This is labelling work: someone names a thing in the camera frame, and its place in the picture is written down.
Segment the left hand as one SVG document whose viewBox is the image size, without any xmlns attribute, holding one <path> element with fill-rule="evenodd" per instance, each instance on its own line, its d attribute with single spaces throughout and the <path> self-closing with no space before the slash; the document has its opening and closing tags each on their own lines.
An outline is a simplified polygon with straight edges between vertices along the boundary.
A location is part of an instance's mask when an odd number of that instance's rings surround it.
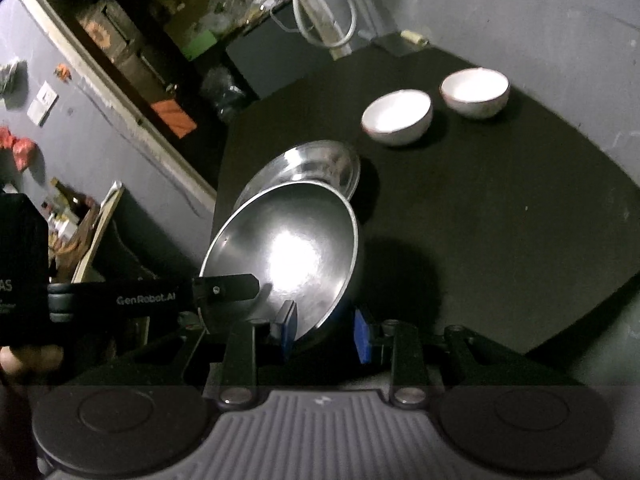
<svg viewBox="0 0 640 480">
<path fill-rule="evenodd" d="M 50 372 L 62 362 L 63 350 L 58 346 L 42 348 L 11 349 L 1 348 L 1 368 L 9 376 L 29 372 Z"/>
</svg>

